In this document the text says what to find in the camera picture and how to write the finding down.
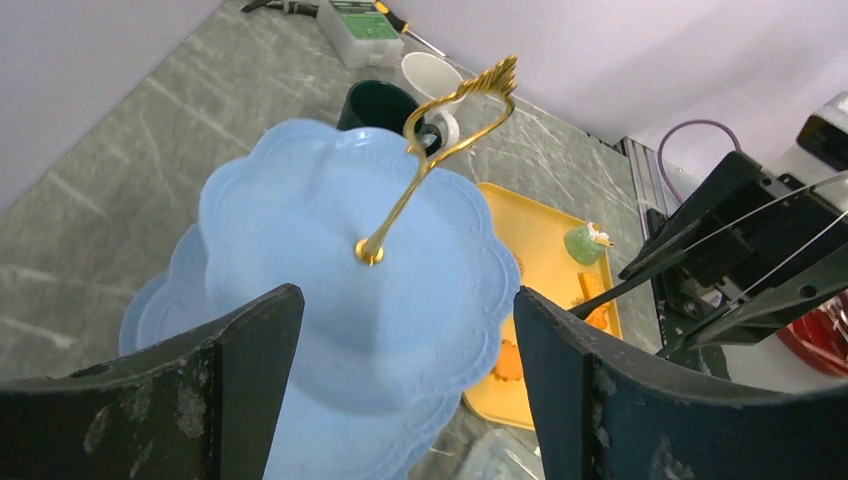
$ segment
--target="blue plate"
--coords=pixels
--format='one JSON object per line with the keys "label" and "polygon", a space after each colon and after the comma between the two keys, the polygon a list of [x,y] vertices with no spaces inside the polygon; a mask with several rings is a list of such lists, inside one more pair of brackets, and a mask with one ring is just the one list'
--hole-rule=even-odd
{"label": "blue plate", "polygon": [[153,277],[152,280],[141,287],[141,290],[135,294],[127,307],[127,311],[124,313],[124,321],[121,323],[121,332],[118,334],[118,353],[121,356],[140,350],[136,339],[138,338],[138,323],[141,320],[141,314],[150,299],[165,284],[167,278],[167,273],[160,273]]}
{"label": "blue plate", "polygon": [[398,412],[476,384],[497,359],[518,292],[518,266],[482,194],[442,168],[398,218],[383,262],[356,258],[356,242],[417,170],[406,148],[387,130],[290,120],[201,193],[214,316],[298,285],[306,307],[290,378],[338,409]]}
{"label": "blue plate", "polygon": [[[206,254],[189,228],[167,272],[142,288],[121,327],[121,354],[134,353],[208,322]],[[361,415],[324,405],[288,385],[265,480],[404,479],[450,421],[459,394],[420,400],[399,412]]]}

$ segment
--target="green label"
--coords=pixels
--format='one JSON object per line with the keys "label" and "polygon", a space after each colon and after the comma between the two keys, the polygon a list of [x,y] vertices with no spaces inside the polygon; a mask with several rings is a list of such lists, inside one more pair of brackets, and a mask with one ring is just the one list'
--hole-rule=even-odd
{"label": "green label", "polygon": [[357,40],[398,38],[397,32],[371,2],[330,2]]}

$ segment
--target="orange food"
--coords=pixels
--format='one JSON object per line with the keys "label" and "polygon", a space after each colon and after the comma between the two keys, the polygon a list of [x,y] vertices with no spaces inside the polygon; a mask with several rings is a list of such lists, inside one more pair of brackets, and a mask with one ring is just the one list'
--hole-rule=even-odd
{"label": "orange food", "polygon": [[600,330],[606,330],[607,327],[609,327],[609,322],[607,321],[607,307],[601,305],[600,307],[592,310],[592,313],[586,317],[586,323]]}
{"label": "orange food", "polygon": [[580,288],[587,301],[607,291],[604,280],[597,273],[578,273],[577,279],[580,281]]}
{"label": "orange food", "polygon": [[501,354],[492,373],[498,380],[515,381],[524,378],[524,368],[521,366],[517,345],[509,340],[501,341]]}

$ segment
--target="yellow tray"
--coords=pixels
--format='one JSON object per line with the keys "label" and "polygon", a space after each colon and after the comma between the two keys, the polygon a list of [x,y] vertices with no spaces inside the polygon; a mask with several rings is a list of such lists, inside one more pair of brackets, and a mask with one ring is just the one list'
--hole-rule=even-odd
{"label": "yellow tray", "polygon": [[[606,288],[612,288],[606,254],[587,267],[574,261],[565,249],[563,239],[566,232],[586,222],[491,183],[477,186],[492,209],[495,234],[518,260],[522,285],[533,288],[565,309],[583,301],[578,273],[597,273]],[[609,327],[606,332],[621,338],[615,302],[610,305],[607,320]],[[518,344],[512,315],[504,322],[503,337]],[[490,374],[466,390],[464,397],[471,410],[486,420],[533,429],[524,380],[506,382],[496,380]]]}

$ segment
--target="gold metal handle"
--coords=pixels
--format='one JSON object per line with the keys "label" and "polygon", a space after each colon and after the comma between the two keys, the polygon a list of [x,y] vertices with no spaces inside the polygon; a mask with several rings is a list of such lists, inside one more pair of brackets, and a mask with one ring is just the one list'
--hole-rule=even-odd
{"label": "gold metal handle", "polygon": [[[506,57],[504,60],[495,65],[494,68],[486,70],[477,78],[462,82],[455,92],[427,103],[426,105],[418,108],[418,110],[412,112],[412,115],[406,119],[406,123],[403,126],[403,136],[406,137],[407,141],[409,141],[409,149],[407,151],[418,156],[418,171],[412,178],[412,182],[409,184],[409,187],[406,188],[406,191],[403,192],[403,195],[401,195],[400,199],[398,199],[395,206],[392,207],[391,212],[389,212],[389,216],[386,217],[383,224],[380,225],[380,227],[377,228],[370,237],[363,238],[357,242],[355,252],[360,260],[368,265],[375,265],[383,260],[383,243],[386,241],[389,230],[392,228],[392,225],[400,216],[401,212],[403,212],[407,203],[409,203],[409,199],[412,197],[412,194],[415,193],[415,190],[418,189],[427,177],[427,174],[429,174],[446,158],[467,149],[471,145],[474,145],[474,143],[489,134],[492,130],[498,128],[506,121],[507,118],[509,118],[510,115],[512,115],[512,112],[515,111],[515,102],[512,100],[512,92],[516,87],[515,63],[517,60],[518,58],[515,55]],[[500,97],[506,105],[506,110],[500,117],[497,118],[497,120],[487,125],[479,132],[458,142],[456,145],[447,148],[447,150],[439,154],[436,158],[432,160],[428,159],[427,154],[424,152],[424,148],[421,146],[421,142],[418,140],[417,135],[415,135],[415,124],[424,116],[425,113],[448,103],[462,100],[467,95],[473,93],[495,95]]]}

